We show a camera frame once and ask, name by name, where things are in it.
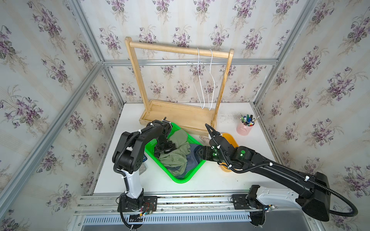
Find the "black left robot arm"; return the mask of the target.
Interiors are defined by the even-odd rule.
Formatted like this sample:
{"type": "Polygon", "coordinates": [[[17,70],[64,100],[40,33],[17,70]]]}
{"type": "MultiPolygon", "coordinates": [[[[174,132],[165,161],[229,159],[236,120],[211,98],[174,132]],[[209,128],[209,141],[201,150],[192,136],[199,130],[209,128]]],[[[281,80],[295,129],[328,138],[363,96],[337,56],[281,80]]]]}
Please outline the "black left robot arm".
{"type": "Polygon", "coordinates": [[[135,132],[122,133],[112,157],[113,171],[124,177],[127,196],[138,199],[143,194],[139,178],[139,168],[144,159],[145,146],[157,140],[154,154],[158,157],[175,150],[175,144],[168,140],[172,130],[171,122],[166,119],[154,120],[135,132]]]}

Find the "olive green tank top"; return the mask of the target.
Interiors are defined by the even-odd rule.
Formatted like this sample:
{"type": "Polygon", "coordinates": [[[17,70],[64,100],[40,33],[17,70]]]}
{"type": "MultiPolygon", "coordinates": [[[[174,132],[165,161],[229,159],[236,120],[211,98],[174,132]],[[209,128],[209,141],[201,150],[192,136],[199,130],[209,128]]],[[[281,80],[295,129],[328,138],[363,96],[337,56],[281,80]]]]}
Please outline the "olive green tank top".
{"type": "Polygon", "coordinates": [[[159,161],[167,167],[180,167],[175,171],[175,174],[182,174],[185,171],[187,164],[187,155],[190,154],[190,144],[188,142],[188,134],[184,130],[176,131],[171,137],[168,138],[172,141],[176,149],[168,154],[162,154],[159,161]]]}

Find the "white wire hanger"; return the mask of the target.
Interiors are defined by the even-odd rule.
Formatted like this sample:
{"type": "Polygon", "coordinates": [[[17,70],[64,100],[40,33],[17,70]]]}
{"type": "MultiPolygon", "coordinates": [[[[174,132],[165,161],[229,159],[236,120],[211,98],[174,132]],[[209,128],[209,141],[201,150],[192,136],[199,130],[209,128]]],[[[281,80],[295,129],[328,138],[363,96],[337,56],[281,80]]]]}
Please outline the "white wire hanger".
{"type": "Polygon", "coordinates": [[[214,76],[212,74],[212,65],[213,65],[213,59],[214,59],[214,54],[213,54],[213,50],[210,49],[210,52],[211,52],[211,61],[210,61],[210,64],[209,64],[209,74],[212,78],[212,83],[213,83],[213,87],[212,87],[212,92],[211,92],[211,98],[210,98],[210,93],[209,93],[209,88],[208,88],[208,83],[206,80],[204,80],[204,84],[205,84],[205,90],[206,90],[206,94],[207,94],[207,103],[208,103],[208,110],[210,111],[213,107],[213,102],[214,102],[214,91],[216,89],[216,84],[215,84],[215,79],[214,79],[214,76]]]}
{"type": "Polygon", "coordinates": [[[201,84],[201,77],[200,77],[200,73],[199,73],[199,64],[200,64],[199,48],[197,48],[197,52],[198,52],[197,65],[195,65],[194,63],[187,62],[187,66],[189,66],[189,67],[196,66],[196,69],[195,69],[196,74],[192,75],[191,81],[192,81],[193,86],[195,88],[200,107],[201,107],[201,109],[204,109],[205,108],[205,98],[204,98],[203,88],[202,88],[202,84],[201,84]]]}

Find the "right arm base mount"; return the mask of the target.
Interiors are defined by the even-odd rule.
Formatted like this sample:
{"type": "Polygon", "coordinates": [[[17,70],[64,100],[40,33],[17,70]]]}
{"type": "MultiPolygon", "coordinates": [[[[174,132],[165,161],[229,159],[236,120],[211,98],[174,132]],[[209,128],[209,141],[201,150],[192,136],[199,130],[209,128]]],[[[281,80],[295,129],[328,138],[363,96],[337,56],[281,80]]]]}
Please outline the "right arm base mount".
{"type": "Polygon", "coordinates": [[[262,227],[266,222],[266,213],[273,205],[265,205],[257,199],[257,192],[260,185],[252,185],[247,194],[233,194],[230,202],[235,210],[252,209],[250,212],[250,223],[255,227],[262,227]]]}

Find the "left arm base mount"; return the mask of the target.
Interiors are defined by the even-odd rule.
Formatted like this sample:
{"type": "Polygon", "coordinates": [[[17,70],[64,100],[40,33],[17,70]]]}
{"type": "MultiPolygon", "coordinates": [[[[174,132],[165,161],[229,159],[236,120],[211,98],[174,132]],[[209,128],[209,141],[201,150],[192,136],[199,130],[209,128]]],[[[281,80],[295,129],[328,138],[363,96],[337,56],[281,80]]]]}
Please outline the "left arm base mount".
{"type": "Polygon", "coordinates": [[[122,193],[116,199],[116,203],[122,222],[127,225],[136,225],[143,223],[146,215],[157,210],[158,197],[141,194],[138,198],[130,198],[126,193],[122,193]]]}

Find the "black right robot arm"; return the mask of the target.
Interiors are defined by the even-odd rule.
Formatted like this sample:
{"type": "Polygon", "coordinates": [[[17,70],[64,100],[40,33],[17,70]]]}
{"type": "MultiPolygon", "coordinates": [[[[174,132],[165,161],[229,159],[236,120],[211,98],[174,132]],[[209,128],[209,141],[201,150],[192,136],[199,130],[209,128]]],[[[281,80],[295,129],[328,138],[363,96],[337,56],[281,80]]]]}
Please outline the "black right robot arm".
{"type": "Polygon", "coordinates": [[[205,127],[211,139],[210,145],[198,152],[202,160],[216,162],[237,174],[256,173],[288,187],[298,194],[295,201],[302,211],[316,220],[329,221],[330,215],[355,217],[358,214],[357,207],[350,200],[329,188],[326,175],[319,172],[314,175],[305,174],[276,163],[248,147],[234,147],[209,124],[205,127]],[[331,210],[331,196],[342,200],[350,210],[331,210]]]}

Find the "grey blue tank top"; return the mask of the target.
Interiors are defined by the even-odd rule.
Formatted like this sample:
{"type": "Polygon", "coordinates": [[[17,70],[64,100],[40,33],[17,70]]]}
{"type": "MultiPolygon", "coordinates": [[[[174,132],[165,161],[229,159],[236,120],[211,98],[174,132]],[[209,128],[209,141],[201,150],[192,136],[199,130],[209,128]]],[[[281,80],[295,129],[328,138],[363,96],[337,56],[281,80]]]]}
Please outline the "grey blue tank top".
{"type": "Polygon", "coordinates": [[[182,174],[175,174],[175,171],[179,170],[180,167],[167,167],[169,172],[171,172],[176,178],[182,179],[184,178],[191,170],[198,166],[201,162],[200,157],[196,154],[196,152],[202,147],[202,145],[198,144],[190,144],[190,154],[187,155],[187,164],[184,173],[182,174]]]}

